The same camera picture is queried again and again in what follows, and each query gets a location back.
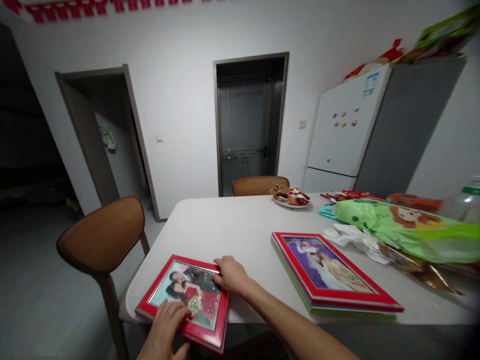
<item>plastic bottle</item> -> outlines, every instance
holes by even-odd
[[[444,198],[437,214],[464,223],[480,224],[480,176],[472,177],[461,192]]]

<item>refrigerator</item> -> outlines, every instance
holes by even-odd
[[[302,191],[406,192],[465,63],[386,64],[322,94]]]

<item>wooden chair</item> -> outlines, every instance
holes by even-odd
[[[269,195],[275,185],[290,187],[290,182],[282,176],[248,176],[231,183],[233,196]]]
[[[69,227],[56,242],[60,256],[71,266],[91,275],[100,285],[117,359],[127,360],[129,351],[119,300],[110,273],[140,240],[145,256],[150,250],[144,232],[145,214],[135,196],[114,201]]]

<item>stack of photo frames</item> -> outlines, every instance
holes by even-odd
[[[273,232],[271,243],[310,313],[395,318],[404,311],[321,235]]]
[[[212,281],[212,275],[219,270],[215,264],[172,255],[135,312],[153,320],[163,301],[182,302],[192,316],[180,326],[179,333],[222,355],[229,320],[229,294]]]

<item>green plastic bag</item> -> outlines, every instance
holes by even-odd
[[[480,261],[480,225],[373,199],[339,201],[335,216],[431,263]]]

